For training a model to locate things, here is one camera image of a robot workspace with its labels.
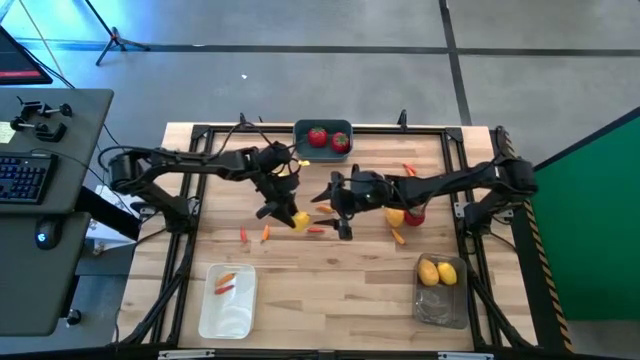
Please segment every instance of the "yellow black tape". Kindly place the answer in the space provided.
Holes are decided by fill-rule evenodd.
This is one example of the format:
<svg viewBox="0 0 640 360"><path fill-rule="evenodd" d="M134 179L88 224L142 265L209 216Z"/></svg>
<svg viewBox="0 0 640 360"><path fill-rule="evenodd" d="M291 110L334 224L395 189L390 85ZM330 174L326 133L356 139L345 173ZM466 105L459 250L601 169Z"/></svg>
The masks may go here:
<svg viewBox="0 0 640 360"><path fill-rule="evenodd" d="M506 137L506 145L509 155L515 156L515 150L513 149L513 144L509 139L509 135L505 134ZM560 300L558 299L558 293L556 291L556 284L553 282L553 276L551 275L551 268L549 267L549 261L547 260L547 255L544 251L544 246L542 245L542 239L540 238L540 230L538 230L538 224L536 223L536 217L533 213L533 206L529 200L523 203L524 209L527 212L527 217L529 218L529 227L531 228L531 234L533 239L535 240L536 248L538 249L538 257L540 258L540 266L542 267L542 271L544 272L545 280L547 281L547 285L549 286L549 295L551 295L551 302L553 304L553 308L556 312L556 318L558 319L558 327L560 328L560 333L564 338L564 346L570 351L574 352L573 345L571 344L571 339L569 338L569 330L567 320L564 317L564 312L562 311L562 307L560 306Z"/></svg>

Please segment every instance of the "computer mouse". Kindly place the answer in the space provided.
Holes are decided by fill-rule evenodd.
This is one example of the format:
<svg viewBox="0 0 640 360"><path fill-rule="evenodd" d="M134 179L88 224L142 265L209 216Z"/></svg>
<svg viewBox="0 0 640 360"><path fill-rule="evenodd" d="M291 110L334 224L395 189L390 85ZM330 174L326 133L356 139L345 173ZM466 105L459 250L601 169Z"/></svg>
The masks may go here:
<svg viewBox="0 0 640 360"><path fill-rule="evenodd" d="M41 250L51 250L58 245L62 237L63 217L45 215L36 222L36 246Z"/></svg>

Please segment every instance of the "bowl of tomatoes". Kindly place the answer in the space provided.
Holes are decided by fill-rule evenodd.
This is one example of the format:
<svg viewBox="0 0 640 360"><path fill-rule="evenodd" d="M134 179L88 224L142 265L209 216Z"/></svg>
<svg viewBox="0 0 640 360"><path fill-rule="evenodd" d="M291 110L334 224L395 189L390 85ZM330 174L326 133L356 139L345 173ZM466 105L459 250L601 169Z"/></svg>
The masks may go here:
<svg viewBox="0 0 640 360"><path fill-rule="evenodd" d="M293 125L293 141L301 160L341 162L353 149L353 127L341 119L302 119Z"/></svg>

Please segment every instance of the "wooden tabletop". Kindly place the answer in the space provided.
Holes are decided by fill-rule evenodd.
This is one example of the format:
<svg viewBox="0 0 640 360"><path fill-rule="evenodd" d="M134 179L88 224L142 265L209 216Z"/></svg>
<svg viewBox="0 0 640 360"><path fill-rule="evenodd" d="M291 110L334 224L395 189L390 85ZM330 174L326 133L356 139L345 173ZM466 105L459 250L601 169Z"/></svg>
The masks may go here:
<svg viewBox="0 0 640 360"><path fill-rule="evenodd" d="M193 125L168 124L163 146L185 151ZM462 130L470 166L493 157L486 127L462 127ZM288 134L268 137L291 142ZM216 134L214 151L223 138ZM436 136L363 134L355 135L354 143L347 162L312 164L300 172L296 202L300 210L311 214L312 220L328 217L315 211L315 204L309 200L326 188L333 170L348 174L351 164L358 163L363 170L406 175L402 164L410 163L421 177L445 171ZM255 134L234 134L226 149L248 146L262 147L264 140ZM453 144L451 149L457 158ZM181 180L180 174L167 174L156 183L178 194ZM419 255L424 252L458 255L448 196L436 197L429 203L423 225L399 229L407 242L401 246L394 242L382 210L357 215L351 222L353 241L347 242L339 240L335 231L328 230L323 235L296 233L271 218L256 219L255 212L263 205L263 199L249 181L235 183L209 176L205 194L180 347L473 349L468 326L454 330L425 325L411 315L412 269ZM477 199L484 194L484 190L475 191ZM261 244L265 224L271 226L271 237ZM162 218L157 216L145 224L140 236L163 225ZM247 244L240 241L241 226L247 229ZM494 225L493 231L512 241L507 226ZM131 333L158 296L169 238L168 234L159 235L136 250L118 320L122 337ZM517 255L490 236L484 237L484 245L497 304L520 334L535 344ZM206 271L212 264L222 262L251 264L258 273L254 327L243 340L210 340L198 334ZM486 311L479 299L477 302L483 335L489 341ZM163 338L168 334L173 306L174 300L168 306Z"/></svg>

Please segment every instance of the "keyboard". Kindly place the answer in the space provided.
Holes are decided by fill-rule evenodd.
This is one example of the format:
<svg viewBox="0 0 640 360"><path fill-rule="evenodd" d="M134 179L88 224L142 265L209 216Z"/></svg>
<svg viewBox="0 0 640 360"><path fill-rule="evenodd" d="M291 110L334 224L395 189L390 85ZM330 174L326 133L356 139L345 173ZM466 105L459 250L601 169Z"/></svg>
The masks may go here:
<svg viewBox="0 0 640 360"><path fill-rule="evenodd" d="M0 152L0 205L42 203L58 156Z"/></svg>

